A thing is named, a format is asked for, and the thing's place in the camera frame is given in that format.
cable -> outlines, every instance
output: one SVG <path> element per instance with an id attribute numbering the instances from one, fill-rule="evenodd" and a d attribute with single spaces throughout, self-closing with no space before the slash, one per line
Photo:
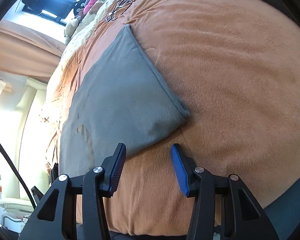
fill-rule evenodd
<path id="1" fill-rule="evenodd" d="M 17 176 L 18 180 L 20 181 L 21 185 L 23 186 L 23 188 L 25 189 L 30 202 L 33 206 L 33 209 L 35 209 L 35 202 L 34 199 L 32 198 L 32 195 L 28 189 L 28 187 L 26 186 L 25 182 L 23 181 L 23 179 L 21 178 L 19 172 L 17 171 L 16 167 L 14 166 L 12 160 L 9 158 L 8 154 L 6 153 L 6 151 L 4 150 L 4 148 L 2 147 L 1 143 L 0 143 L 0 152 L 3 155 L 3 157 L 6 159 L 7 163 L 9 164 L 10 168 L 12 169 L 13 173 Z"/>

plush toy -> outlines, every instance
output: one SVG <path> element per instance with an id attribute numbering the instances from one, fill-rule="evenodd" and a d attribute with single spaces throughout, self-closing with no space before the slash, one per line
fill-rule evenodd
<path id="1" fill-rule="evenodd" d="M 70 20 L 67 25 L 66 25 L 66 28 L 65 28 L 65 38 L 66 38 L 66 41 L 65 41 L 65 44 L 68 45 L 70 40 L 71 40 L 71 37 L 72 35 L 74 34 L 76 28 L 78 27 L 79 25 L 79 19 L 78 18 L 75 18 L 75 19 L 72 19 Z"/>

cream armchair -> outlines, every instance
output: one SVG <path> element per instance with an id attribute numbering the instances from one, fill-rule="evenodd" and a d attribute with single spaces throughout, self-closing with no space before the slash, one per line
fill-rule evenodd
<path id="1" fill-rule="evenodd" d="M 29 190 L 36 186 L 42 193 L 49 188 L 49 175 L 40 144 L 41 129 L 39 113 L 45 101 L 46 85 L 28 79 L 26 92 L 20 102 L 21 121 L 16 154 L 13 160 Z M 16 215 L 30 215 L 33 211 L 31 202 L 9 167 L 1 174 L 2 198 L 0 206 L 6 212 Z"/>

gray fabric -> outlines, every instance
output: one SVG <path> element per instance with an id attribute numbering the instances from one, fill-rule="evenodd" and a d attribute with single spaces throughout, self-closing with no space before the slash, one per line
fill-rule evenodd
<path id="1" fill-rule="evenodd" d="M 119 142 L 131 157 L 189 117 L 125 25 L 72 99 L 61 135 L 60 173 L 86 173 L 111 156 Z"/>

orange blanket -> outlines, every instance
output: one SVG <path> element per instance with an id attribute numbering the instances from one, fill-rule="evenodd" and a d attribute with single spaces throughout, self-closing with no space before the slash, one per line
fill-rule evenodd
<path id="1" fill-rule="evenodd" d="M 43 117 L 51 126 L 47 158 L 58 161 L 72 96 L 124 24 L 131 24 L 192 119 L 126 161 L 118 191 L 105 200 L 109 228 L 137 235 L 186 234 L 193 200 L 178 188 L 170 160 L 173 143 L 213 174 L 237 173 L 263 207 L 285 192 L 300 177 L 300 28 L 260 0 L 116 5 L 105 14 L 111 20 L 104 17 L 72 56 L 45 105 Z"/>

